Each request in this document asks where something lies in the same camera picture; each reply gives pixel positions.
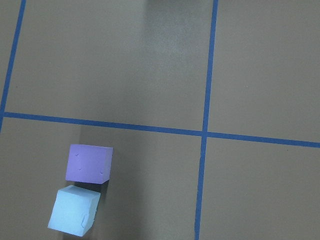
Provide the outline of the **purple foam block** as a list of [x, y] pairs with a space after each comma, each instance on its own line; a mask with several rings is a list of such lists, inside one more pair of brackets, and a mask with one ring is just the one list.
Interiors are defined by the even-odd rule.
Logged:
[[65, 179], [90, 184], [109, 181], [113, 150], [112, 147], [71, 144]]

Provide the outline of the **light blue foam block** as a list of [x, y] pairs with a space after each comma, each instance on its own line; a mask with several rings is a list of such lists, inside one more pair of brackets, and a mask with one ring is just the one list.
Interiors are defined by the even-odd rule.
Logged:
[[57, 191], [48, 228], [83, 237], [92, 227], [101, 194], [69, 185]]

